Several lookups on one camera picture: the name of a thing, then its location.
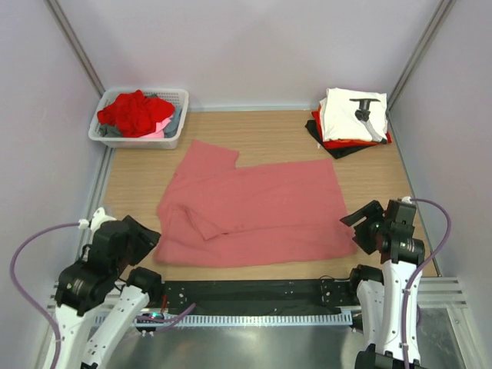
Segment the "pink t shirt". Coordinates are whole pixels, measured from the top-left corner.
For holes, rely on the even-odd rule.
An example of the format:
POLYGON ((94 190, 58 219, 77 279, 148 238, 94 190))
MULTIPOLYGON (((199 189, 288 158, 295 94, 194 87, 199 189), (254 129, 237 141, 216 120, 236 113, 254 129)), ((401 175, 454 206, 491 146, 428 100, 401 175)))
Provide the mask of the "pink t shirt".
POLYGON ((157 208, 157 263, 239 268, 356 252, 330 160, 239 168, 238 156, 191 143, 157 208))

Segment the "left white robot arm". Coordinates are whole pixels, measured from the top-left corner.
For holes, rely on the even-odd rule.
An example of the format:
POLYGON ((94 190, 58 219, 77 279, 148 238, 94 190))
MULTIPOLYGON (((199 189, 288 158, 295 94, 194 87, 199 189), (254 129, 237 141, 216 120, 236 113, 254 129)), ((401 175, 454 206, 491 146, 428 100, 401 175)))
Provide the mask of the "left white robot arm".
POLYGON ((163 298, 161 275, 140 267, 160 234, 133 217, 93 218, 92 240, 83 255, 63 270, 55 292, 57 326, 50 340, 45 368, 103 368, 141 309, 163 298), (133 269, 101 326, 90 330, 108 294, 126 267, 133 269))

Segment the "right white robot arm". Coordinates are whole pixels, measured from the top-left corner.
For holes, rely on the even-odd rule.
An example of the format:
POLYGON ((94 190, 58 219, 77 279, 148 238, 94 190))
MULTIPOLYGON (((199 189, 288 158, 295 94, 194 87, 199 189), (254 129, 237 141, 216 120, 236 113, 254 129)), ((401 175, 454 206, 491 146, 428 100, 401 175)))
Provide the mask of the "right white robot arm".
POLYGON ((409 198, 387 207, 371 201, 340 219, 354 229, 354 242, 366 254, 378 252, 381 267, 359 264, 351 271, 346 293, 361 305, 366 348, 356 368, 419 368, 417 342, 418 287, 424 263, 424 243, 414 238, 415 204, 409 198))

